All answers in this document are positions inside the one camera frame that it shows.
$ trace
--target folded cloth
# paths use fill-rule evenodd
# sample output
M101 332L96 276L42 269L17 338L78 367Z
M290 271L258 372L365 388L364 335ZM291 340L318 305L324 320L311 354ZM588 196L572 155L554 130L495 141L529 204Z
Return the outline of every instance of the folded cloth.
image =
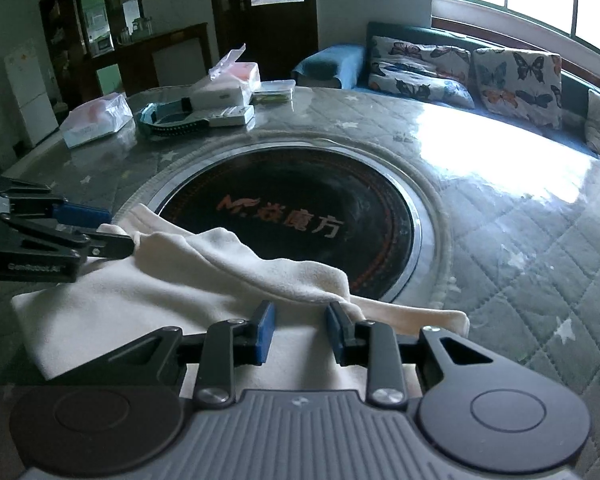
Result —
M339 301L353 320L389 323L397 333L425 325L466 336L462 312L400 306L349 293L344 272L316 262L262 260L224 228L192 234L133 208L119 226L136 244L124 260L92 258L72 284L13 298L27 351L46 378L112 351L163 326L204 332L229 318L249 318L262 300L277 306L267 363L236 371L237 390L346 389L363 391L366 371L339 367L324 327L324 307ZM191 367L183 395L194 379Z

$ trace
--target blue couch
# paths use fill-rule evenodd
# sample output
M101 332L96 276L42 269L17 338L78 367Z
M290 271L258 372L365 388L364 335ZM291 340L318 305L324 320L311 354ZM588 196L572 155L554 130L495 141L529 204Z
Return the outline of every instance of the blue couch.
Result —
M493 43L436 28L419 28L407 25L370 22L366 29L366 46L341 44L329 47L306 58L294 71L296 74L313 80L326 81L336 78L340 82L339 86L343 89L378 93L367 86L369 65L366 60L370 55L369 46L373 36L385 36L419 44L454 45L471 52L476 48L494 46ZM470 71L470 76L472 79L475 79L475 67L473 63ZM524 128L525 130L569 146L579 152L597 156L586 145L584 135L584 121L587 118L589 110L589 89L600 93L600 88L568 72L562 72L563 127L561 130L541 128L525 120L494 114L484 107L475 89L469 89L474 98L475 110L466 110L465 108L462 108L462 110L513 124L514 126ZM434 104L449 106L443 103Z

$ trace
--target refrigerator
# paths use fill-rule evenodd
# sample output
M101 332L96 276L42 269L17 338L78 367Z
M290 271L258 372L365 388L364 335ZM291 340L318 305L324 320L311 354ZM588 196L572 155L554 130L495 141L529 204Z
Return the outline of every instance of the refrigerator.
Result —
M45 81L42 79L33 41L27 41L5 56L4 63L24 123L27 143L31 147L36 146L55 131L58 121L46 94Z

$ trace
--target transparent plastic container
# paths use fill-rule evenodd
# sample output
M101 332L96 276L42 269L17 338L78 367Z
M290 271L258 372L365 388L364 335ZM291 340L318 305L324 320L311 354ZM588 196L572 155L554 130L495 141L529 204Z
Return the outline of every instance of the transparent plastic container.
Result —
M279 81L263 81L260 87L253 91L253 102L284 102L291 101L294 96L296 82L293 79Z

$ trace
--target black circular glass panel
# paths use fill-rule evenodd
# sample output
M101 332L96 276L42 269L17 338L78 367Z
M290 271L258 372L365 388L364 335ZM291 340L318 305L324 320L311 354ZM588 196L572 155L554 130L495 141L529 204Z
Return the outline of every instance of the black circular glass panel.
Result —
M259 257L343 270L352 294L379 299L403 274L413 219L398 189L336 152L270 148L207 168L158 208L193 233L224 227Z

